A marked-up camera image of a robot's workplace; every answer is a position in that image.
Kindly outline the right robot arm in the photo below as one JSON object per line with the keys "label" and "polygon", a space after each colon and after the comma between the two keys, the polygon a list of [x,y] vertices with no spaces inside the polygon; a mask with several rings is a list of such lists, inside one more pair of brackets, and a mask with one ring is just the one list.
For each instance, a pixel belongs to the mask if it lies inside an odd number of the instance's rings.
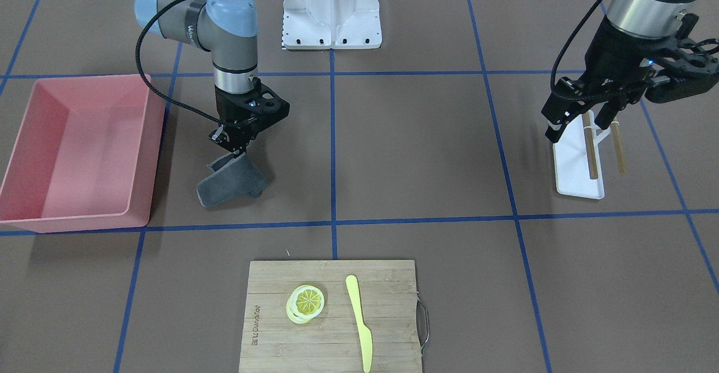
{"label": "right robot arm", "polygon": [[[254,0],[134,0],[141,33],[134,48],[137,73],[166,102],[216,123],[210,141],[232,156],[267,128],[286,118],[289,104],[257,75],[258,19]],[[218,114],[174,100],[155,87],[140,60],[144,38],[153,33],[211,54]]]}

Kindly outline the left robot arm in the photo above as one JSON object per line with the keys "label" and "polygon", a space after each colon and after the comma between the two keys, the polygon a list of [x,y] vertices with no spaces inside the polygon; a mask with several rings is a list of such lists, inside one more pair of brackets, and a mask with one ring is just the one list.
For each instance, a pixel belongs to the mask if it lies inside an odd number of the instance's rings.
{"label": "left robot arm", "polygon": [[[597,127],[606,130],[627,105],[646,97],[665,103],[703,94],[717,84],[717,40],[690,38],[698,17],[695,0],[613,0],[585,54],[578,80],[557,79],[564,51],[550,73],[550,95],[542,115],[546,137],[560,141],[568,125],[596,104]],[[206,17],[229,35],[233,52],[245,47],[242,62],[215,68],[219,128],[209,137],[242,155],[258,133],[287,117],[289,105],[264,86],[253,71],[257,18],[253,0],[206,0]]]}

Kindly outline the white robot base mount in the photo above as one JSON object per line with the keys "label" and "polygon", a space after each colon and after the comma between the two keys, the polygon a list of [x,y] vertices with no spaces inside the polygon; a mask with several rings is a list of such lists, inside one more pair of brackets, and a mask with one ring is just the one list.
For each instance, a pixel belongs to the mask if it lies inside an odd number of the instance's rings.
{"label": "white robot base mount", "polygon": [[377,49],[383,44],[379,0],[283,0],[283,48]]}

